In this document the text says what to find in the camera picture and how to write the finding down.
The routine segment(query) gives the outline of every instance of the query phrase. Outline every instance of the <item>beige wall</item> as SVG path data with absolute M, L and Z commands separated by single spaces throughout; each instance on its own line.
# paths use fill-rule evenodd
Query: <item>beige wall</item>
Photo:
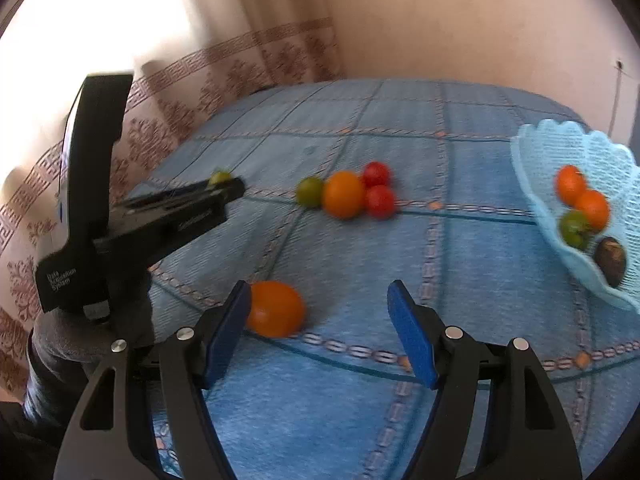
M 327 0 L 347 76 L 450 78 L 523 88 L 627 142 L 640 49 L 610 0 Z

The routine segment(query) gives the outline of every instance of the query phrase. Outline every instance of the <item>sheer curtain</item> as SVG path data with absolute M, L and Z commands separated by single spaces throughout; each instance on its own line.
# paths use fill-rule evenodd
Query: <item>sheer curtain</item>
M 124 69 L 135 78 L 112 200 L 223 105 L 262 86 L 335 78 L 340 62 L 325 0 L 23 2 L 0 38 L 0 387 L 16 396 L 66 114 L 87 73 Z

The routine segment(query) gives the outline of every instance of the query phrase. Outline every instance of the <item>plastic basket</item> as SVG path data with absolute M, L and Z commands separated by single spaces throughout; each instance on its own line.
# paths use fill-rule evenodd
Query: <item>plastic basket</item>
M 585 134 L 579 124 L 541 121 L 522 126 L 511 139 L 511 160 L 542 234 L 569 272 L 613 306 L 640 314 L 640 169 L 633 154 L 602 132 Z M 609 201 L 610 219 L 586 252 L 569 247 L 558 232 L 569 209 L 556 197 L 554 178 L 565 164 L 580 168 L 588 185 Z M 612 236 L 626 251 L 626 273 L 617 288 L 607 285 L 591 255 L 598 241 Z

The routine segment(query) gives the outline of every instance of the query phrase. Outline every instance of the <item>table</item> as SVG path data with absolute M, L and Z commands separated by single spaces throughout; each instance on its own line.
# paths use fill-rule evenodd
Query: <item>table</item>
M 527 210 L 509 139 L 543 118 L 582 122 L 528 92 L 456 82 L 342 80 L 255 93 L 213 116 L 133 194 L 245 179 L 229 220 L 154 268 L 158 338 L 193 324 L 238 279 L 281 280 L 308 307 L 296 338 L 247 334 L 206 401 L 239 479 L 400 478 L 434 393 L 417 383 L 386 313 L 401 278 L 477 340 L 525 337 L 543 361 L 585 473 L 640 401 L 640 317 L 569 277 Z M 400 212 L 350 222 L 294 204 L 304 176 L 394 172 Z M 479 450 L 488 386 L 460 473 Z M 176 472 L 155 399 L 165 467 Z

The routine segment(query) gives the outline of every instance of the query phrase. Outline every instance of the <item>silver pin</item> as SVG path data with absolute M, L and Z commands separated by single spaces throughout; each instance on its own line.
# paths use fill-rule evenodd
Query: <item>silver pin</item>
M 127 347 L 127 342 L 124 339 L 116 339 L 111 343 L 111 351 L 114 353 L 120 353 Z
M 195 332 L 193 331 L 193 328 L 191 328 L 190 326 L 185 326 L 178 330 L 178 332 L 175 333 L 175 336 L 180 341 L 187 341 L 187 339 L 191 339 L 193 337 L 194 333 Z
M 517 337 L 516 339 L 513 340 L 513 346 L 516 347 L 516 350 L 528 350 L 529 341 L 521 337 Z
M 462 329 L 457 326 L 447 326 L 444 333 L 449 339 L 460 339 L 464 335 Z

